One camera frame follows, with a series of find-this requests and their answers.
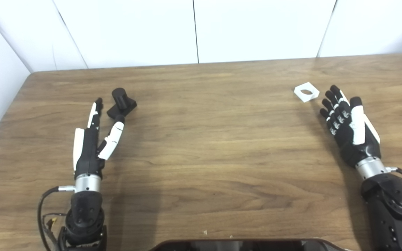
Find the black cylindrical object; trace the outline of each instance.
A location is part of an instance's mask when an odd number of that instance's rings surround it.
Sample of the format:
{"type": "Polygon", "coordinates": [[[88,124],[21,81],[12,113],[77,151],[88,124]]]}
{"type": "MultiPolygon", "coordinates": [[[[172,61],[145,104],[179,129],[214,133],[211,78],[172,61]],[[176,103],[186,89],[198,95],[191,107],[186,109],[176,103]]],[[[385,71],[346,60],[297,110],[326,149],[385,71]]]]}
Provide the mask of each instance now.
{"type": "Polygon", "coordinates": [[[125,110],[129,106],[128,96],[124,88],[116,88],[112,94],[119,110],[125,110]]]}

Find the robotic hand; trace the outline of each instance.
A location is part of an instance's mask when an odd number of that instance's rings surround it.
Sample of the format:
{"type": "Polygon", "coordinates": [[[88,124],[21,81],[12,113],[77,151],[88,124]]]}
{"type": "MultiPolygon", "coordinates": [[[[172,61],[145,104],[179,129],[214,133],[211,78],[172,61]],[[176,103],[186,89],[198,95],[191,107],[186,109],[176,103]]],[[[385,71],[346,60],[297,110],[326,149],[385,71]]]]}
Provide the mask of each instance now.
{"type": "Polygon", "coordinates": [[[40,236],[47,251],[49,248],[46,235],[51,239],[57,251],[105,251],[107,243],[107,230],[104,226],[104,211],[102,209],[102,194],[100,184],[102,169],[116,148],[121,137],[125,116],[136,107],[136,102],[126,96],[125,90],[113,91],[116,106],[110,109],[108,115],[114,118],[114,125],[110,133],[98,145],[99,123],[102,111],[102,99],[98,98],[92,105],[86,129],[75,129],[74,138],[74,179],[75,186],[54,187],[45,192],[38,205],[38,227],[40,236]],[[43,200],[53,192],[74,191],[67,214],[49,213],[41,214],[43,200]],[[66,216],[65,227],[61,227],[58,238],[51,232],[51,221],[48,227],[44,218],[49,215],[66,216]]]}
{"type": "Polygon", "coordinates": [[[402,251],[402,178],[381,162],[380,138],[364,114],[361,98],[350,102],[335,85],[325,93],[320,114],[334,136],[344,162],[364,180],[361,194],[367,203],[377,251],[402,251]]]}

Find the wooden table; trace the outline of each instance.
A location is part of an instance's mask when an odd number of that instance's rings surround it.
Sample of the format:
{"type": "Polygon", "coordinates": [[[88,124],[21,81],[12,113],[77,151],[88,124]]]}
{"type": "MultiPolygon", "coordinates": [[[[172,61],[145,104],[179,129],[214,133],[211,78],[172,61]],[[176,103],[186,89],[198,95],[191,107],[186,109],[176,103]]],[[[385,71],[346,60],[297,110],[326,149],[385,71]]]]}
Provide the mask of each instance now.
{"type": "MultiPolygon", "coordinates": [[[[369,250],[361,179],[318,115],[332,84],[362,97],[383,162],[402,167],[402,54],[34,73],[0,123],[0,250],[43,250],[39,196],[73,184],[74,129],[116,87],[138,107],[104,170],[110,251],[292,238],[369,250]],[[292,91],[307,81],[321,94],[302,103],[292,91]]],[[[70,196],[43,212],[67,212],[70,196]]]]}

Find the black object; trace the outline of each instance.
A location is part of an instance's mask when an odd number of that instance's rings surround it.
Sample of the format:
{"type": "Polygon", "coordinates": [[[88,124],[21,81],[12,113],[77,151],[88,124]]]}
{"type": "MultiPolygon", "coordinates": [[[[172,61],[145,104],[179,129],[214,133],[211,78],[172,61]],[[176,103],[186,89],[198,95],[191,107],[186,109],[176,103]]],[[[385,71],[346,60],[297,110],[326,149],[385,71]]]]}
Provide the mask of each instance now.
{"type": "Polygon", "coordinates": [[[106,226],[102,227],[102,231],[100,232],[100,241],[94,245],[85,245],[85,246],[67,246],[66,236],[68,235],[69,229],[65,227],[61,227],[57,248],[59,251],[106,251],[107,244],[107,230],[106,226]]]}
{"type": "Polygon", "coordinates": [[[134,108],[136,108],[137,103],[135,100],[129,98],[126,95],[124,88],[117,88],[112,92],[114,101],[116,105],[111,107],[106,114],[112,119],[116,119],[116,116],[123,115],[127,116],[134,108]]]}
{"type": "Polygon", "coordinates": [[[77,161],[77,165],[74,173],[74,180],[82,174],[91,173],[103,178],[102,169],[105,167],[105,160],[97,157],[98,152],[97,144],[99,140],[99,127],[98,124],[85,129],[83,137],[83,148],[80,155],[80,159],[77,161]]]}
{"type": "Polygon", "coordinates": [[[368,157],[381,159],[381,148],[373,132],[365,124],[365,141],[362,144],[353,144],[353,129],[351,110],[362,106],[360,97],[353,97],[350,103],[343,100],[341,90],[332,85],[330,90],[325,93],[328,99],[323,99],[322,104],[327,108],[321,109],[319,113],[326,119],[327,127],[334,135],[339,147],[340,155],[344,162],[350,167],[356,168],[356,164],[368,157]]]}
{"type": "MultiPolygon", "coordinates": [[[[222,243],[228,243],[233,241],[220,241],[222,243]]],[[[156,247],[154,251],[205,251],[210,250],[209,247],[216,246],[212,241],[198,240],[194,243],[188,241],[182,242],[167,242],[156,247]]],[[[321,242],[317,242],[318,246],[324,245],[321,242]]],[[[245,240],[239,248],[240,251],[303,251],[305,250],[301,241],[249,241],[245,240]]]]}
{"type": "Polygon", "coordinates": [[[362,183],[377,251],[402,251],[402,178],[379,174],[362,183]]]}
{"type": "MultiPolygon", "coordinates": [[[[53,192],[58,192],[59,191],[59,187],[53,187],[51,189],[49,189],[48,191],[44,192],[43,195],[41,195],[40,198],[40,202],[38,203],[38,208],[37,208],[37,221],[38,221],[38,230],[40,231],[40,237],[41,237],[41,241],[43,242],[44,248],[46,248],[46,251],[51,251],[51,248],[49,247],[49,245],[47,244],[46,241],[46,237],[44,235],[44,231],[45,229],[43,228],[43,224],[41,222],[41,210],[43,207],[43,201],[46,197],[48,197],[49,195],[51,195],[53,192]]],[[[52,244],[54,246],[57,245],[57,242],[55,240],[52,240],[52,244]]]]}
{"type": "Polygon", "coordinates": [[[74,193],[70,205],[71,210],[66,216],[69,243],[92,243],[98,240],[105,218],[102,210],[102,194],[95,191],[74,193]]]}

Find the silver cylindrical wrist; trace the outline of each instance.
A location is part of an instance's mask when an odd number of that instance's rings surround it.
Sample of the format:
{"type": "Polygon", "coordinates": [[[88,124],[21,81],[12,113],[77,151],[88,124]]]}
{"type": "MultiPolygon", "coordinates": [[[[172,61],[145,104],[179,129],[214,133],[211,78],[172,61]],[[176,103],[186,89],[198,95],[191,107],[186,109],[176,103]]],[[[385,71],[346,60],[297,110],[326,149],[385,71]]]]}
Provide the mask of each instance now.
{"type": "Polygon", "coordinates": [[[100,192],[102,179],[94,174],[81,174],[75,179],[75,192],[95,191],[100,192]]]}
{"type": "Polygon", "coordinates": [[[378,174],[388,173],[388,170],[378,157],[368,157],[359,161],[356,164],[356,170],[364,180],[378,174]]]}

